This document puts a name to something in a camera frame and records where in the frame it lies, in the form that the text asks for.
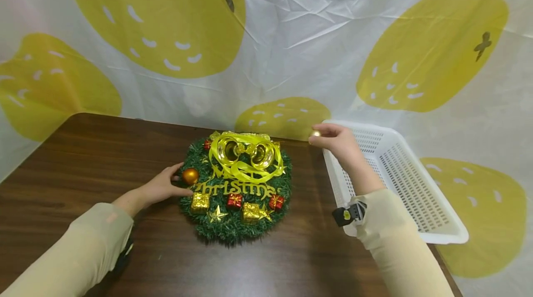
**yellow circle print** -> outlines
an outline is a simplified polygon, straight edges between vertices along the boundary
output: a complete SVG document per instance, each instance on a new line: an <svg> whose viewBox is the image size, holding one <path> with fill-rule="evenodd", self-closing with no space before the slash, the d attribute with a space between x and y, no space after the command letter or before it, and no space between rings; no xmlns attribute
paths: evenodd
<svg viewBox="0 0 533 297"><path fill-rule="evenodd" d="M445 158L422 158L466 226L463 245L438 245L453 275L478 278L501 271L518 255L526 231L526 193L508 175Z"/></svg>
<svg viewBox="0 0 533 297"><path fill-rule="evenodd" d="M96 66L43 33L24 37L15 56L0 64L0 105L18 133L39 142L75 113L122 110L118 92Z"/></svg>
<svg viewBox="0 0 533 297"><path fill-rule="evenodd" d="M329 118L329 110L318 101L289 97L248 108L237 119L235 130L307 140L311 126Z"/></svg>
<svg viewBox="0 0 533 297"><path fill-rule="evenodd" d="M421 0L383 32L357 81L366 104L428 112L483 67L508 19L504 0Z"/></svg>
<svg viewBox="0 0 533 297"><path fill-rule="evenodd" d="M131 61L194 78L225 70L244 34L244 0L76 0L94 29Z"/></svg>

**sleeve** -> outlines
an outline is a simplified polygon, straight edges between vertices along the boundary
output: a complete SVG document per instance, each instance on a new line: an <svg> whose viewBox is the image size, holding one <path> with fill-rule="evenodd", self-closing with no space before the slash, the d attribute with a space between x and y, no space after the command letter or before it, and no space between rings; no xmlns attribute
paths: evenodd
<svg viewBox="0 0 533 297"><path fill-rule="evenodd" d="M132 227L122 209L96 204L0 296L83 296L113 270Z"/></svg>
<svg viewBox="0 0 533 297"><path fill-rule="evenodd" d="M367 209L357 237L393 297L453 297L448 281L401 199L389 189L356 196Z"/></svg>

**plastic basket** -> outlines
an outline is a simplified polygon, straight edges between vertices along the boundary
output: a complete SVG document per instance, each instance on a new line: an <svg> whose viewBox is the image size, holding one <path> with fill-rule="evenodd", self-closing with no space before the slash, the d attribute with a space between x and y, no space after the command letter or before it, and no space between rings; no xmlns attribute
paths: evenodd
<svg viewBox="0 0 533 297"><path fill-rule="evenodd" d="M400 133L371 124L324 122L352 129L367 162L383 184L400 196L425 242L463 244L468 241L466 227ZM355 196L352 182L329 150L324 150L324 158L337 206L347 207ZM357 236L353 224L345 226L344 231L348 236Z"/></svg>

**orange ornament ball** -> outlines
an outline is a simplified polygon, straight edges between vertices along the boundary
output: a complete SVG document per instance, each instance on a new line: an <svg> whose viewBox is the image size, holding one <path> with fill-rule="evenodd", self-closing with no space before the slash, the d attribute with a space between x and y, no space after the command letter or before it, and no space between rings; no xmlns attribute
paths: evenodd
<svg viewBox="0 0 533 297"><path fill-rule="evenodd" d="M187 185L194 185L200 178L200 174L195 168L186 168L186 170L183 170L181 173L181 178Z"/></svg>

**right hand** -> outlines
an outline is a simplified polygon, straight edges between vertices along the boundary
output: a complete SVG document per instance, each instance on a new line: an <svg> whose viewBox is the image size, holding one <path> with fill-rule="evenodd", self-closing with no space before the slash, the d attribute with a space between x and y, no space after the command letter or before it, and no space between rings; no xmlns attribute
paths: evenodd
<svg viewBox="0 0 533 297"><path fill-rule="evenodd" d="M365 157L351 129L332 123L317 124L313 129L318 130L322 136L310 136L309 143L332 152L344 171L350 172L366 165Z"/></svg>
<svg viewBox="0 0 533 297"><path fill-rule="evenodd" d="M309 137L309 143L332 152L344 171L350 175L355 194L365 195L385 188L365 160L351 129L331 123L314 125L313 129L318 130L322 136Z"/></svg>

